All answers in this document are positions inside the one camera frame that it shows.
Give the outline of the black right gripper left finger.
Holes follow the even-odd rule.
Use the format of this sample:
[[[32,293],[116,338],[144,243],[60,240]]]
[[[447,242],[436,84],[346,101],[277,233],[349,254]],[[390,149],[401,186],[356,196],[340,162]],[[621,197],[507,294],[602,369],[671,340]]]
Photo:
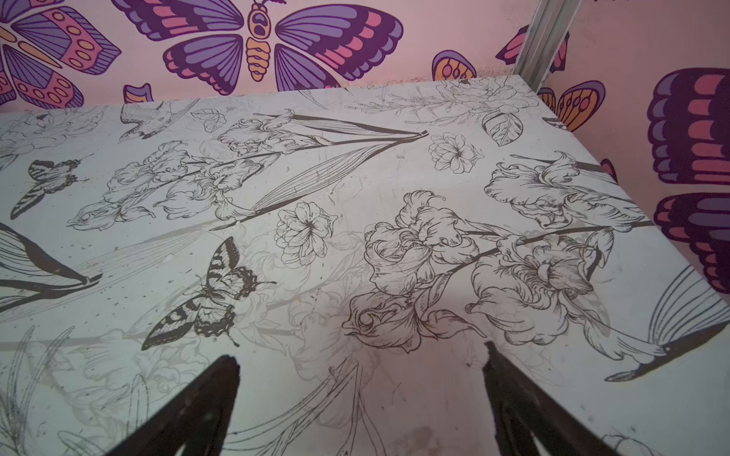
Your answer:
[[[221,454],[240,380],[235,357],[219,357],[110,454]]]

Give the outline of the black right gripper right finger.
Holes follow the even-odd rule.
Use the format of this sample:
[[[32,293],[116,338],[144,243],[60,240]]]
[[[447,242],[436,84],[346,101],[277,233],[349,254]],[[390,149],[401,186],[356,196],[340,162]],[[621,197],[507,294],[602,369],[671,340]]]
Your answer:
[[[494,416],[495,440],[502,455],[616,456],[604,443],[487,342],[483,368]]]

